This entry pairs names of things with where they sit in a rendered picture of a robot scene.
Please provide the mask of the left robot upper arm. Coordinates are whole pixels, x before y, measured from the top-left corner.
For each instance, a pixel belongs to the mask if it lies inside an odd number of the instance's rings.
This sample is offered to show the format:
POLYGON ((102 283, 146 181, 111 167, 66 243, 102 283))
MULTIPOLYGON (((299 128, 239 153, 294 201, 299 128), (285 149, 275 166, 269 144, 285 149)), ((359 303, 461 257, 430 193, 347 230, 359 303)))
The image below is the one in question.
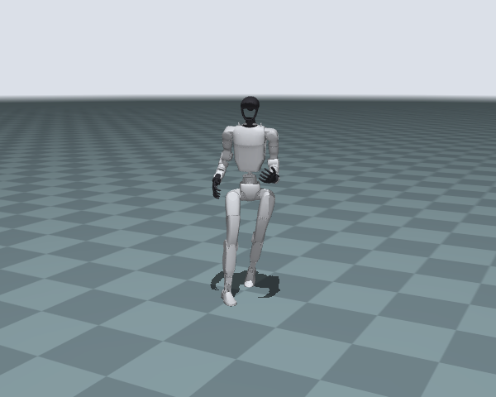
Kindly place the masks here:
POLYGON ((279 153, 279 134, 274 128, 265 128, 265 138, 269 141, 269 159, 267 159, 268 167, 271 165, 277 165, 279 153))

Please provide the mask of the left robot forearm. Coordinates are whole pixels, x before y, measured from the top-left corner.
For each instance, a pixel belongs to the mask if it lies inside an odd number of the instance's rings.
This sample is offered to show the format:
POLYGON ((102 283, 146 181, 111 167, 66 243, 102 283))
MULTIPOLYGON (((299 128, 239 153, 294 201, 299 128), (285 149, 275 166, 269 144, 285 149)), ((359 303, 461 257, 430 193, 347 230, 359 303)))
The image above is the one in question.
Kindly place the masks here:
MULTIPOLYGON (((279 159, 277 159, 277 165, 271 165, 271 166, 275 168, 276 174, 279 175, 279 159)), ((271 169, 271 166, 269 167, 269 171, 274 173, 271 169)), ((270 173, 269 173, 269 175, 270 175, 270 173)), ((278 181, 275 184, 277 184, 279 182, 279 180, 280 180, 280 178, 278 178, 278 181)))

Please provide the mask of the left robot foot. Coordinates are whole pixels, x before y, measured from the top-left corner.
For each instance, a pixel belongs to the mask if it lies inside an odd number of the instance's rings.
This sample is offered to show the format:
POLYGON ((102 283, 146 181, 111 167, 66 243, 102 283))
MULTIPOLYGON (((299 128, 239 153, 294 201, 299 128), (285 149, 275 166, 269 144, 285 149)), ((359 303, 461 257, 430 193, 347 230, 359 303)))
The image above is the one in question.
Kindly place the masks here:
POLYGON ((252 269, 250 269, 250 272, 249 272, 249 268, 248 268, 248 271, 246 273, 246 278, 245 278, 245 282, 244 282, 245 287, 253 287, 255 285, 256 268, 255 268, 254 273, 253 273, 252 269))

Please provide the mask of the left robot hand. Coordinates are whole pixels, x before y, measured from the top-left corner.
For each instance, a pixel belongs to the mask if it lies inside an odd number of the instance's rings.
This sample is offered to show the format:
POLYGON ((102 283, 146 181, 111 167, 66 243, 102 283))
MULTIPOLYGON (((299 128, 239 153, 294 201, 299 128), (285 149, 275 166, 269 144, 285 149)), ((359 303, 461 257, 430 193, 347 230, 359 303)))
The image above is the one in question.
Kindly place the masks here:
POLYGON ((268 178, 264 177, 263 175, 260 175, 262 178, 266 179, 266 180, 263 180, 261 178, 259 178, 259 180, 261 180, 262 182, 264 183, 276 183, 278 181, 278 178, 279 176, 276 174, 276 171, 275 171, 275 168, 271 166, 271 169, 274 173, 270 172, 269 170, 267 170, 265 168, 265 170, 270 173, 270 175, 266 174, 264 171, 261 171, 264 175, 268 176, 268 178))

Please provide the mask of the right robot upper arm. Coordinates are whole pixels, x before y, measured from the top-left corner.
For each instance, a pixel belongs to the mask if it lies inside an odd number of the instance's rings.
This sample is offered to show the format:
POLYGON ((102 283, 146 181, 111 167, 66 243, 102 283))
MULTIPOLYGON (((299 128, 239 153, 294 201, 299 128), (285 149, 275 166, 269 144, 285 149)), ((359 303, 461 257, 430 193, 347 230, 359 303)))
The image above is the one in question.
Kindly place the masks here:
POLYGON ((231 161, 233 158, 233 153, 231 152, 232 142, 233 142, 233 131, 235 127, 228 126, 222 133, 222 147, 224 151, 222 152, 222 160, 231 161))

